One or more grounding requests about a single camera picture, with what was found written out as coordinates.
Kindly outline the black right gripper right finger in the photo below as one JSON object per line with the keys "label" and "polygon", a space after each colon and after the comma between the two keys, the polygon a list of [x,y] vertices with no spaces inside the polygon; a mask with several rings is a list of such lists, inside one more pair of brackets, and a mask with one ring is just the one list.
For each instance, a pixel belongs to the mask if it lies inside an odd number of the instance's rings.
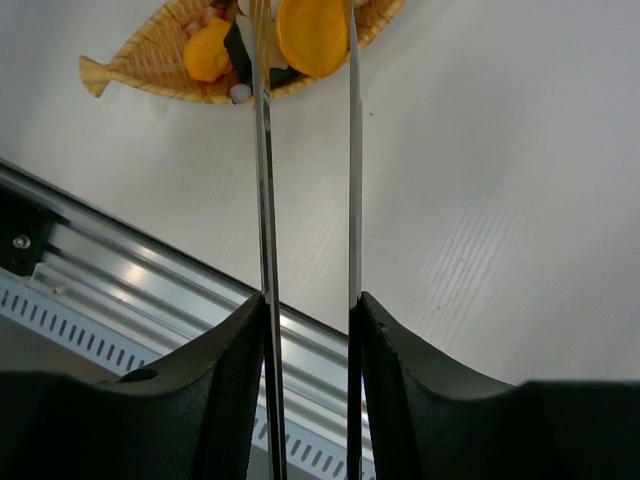
{"label": "black right gripper right finger", "polygon": [[528,381],[473,370],[362,296],[366,407],[380,479],[635,479],[635,381]]}

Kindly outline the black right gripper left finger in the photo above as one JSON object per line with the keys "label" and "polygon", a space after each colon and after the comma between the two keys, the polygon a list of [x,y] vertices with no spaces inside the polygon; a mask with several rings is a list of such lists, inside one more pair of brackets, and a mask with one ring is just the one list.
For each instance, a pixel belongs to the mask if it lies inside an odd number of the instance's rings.
{"label": "black right gripper left finger", "polygon": [[242,479],[263,359],[263,300],[117,381],[1,377],[5,479]]}

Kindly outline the orange yellow food piece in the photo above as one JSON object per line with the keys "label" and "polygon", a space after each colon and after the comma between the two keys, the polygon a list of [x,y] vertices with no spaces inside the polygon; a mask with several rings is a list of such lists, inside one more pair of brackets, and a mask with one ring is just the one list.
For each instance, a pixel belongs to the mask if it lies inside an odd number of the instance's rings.
{"label": "orange yellow food piece", "polygon": [[224,46],[224,39],[231,24],[218,17],[194,33],[188,40],[183,63],[188,76],[195,81],[213,83],[232,70],[232,65]]}

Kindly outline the orange round food slice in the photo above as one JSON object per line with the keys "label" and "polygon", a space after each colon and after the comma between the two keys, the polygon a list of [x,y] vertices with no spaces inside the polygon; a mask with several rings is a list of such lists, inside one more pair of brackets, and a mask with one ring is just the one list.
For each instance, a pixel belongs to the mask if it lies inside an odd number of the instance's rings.
{"label": "orange round food slice", "polygon": [[341,0],[282,0],[275,19],[280,52],[298,72],[332,75],[349,51],[349,28]]}

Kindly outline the metal tongs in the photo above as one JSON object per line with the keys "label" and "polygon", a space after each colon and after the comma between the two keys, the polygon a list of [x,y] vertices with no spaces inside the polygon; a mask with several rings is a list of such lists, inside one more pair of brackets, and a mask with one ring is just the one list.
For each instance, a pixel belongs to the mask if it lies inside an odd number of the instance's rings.
{"label": "metal tongs", "polygon": [[[337,20],[346,29],[346,53],[338,63],[337,92],[328,83],[276,99],[268,82],[272,40],[281,40],[281,22],[272,19],[268,1],[249,8],[252,84],[256,132],[256,168],[261,289],[268,306],[265,333],[266,400],[271,477],[287,476],[281,308],[286,304],[322,320],[340,307],[337,322],[351,322],[361,296],[362,263],[362,98],[355,7],[337,4]],[[336,167],[334,201],[305,196],[289,206],[293,183],[314,160]]]}

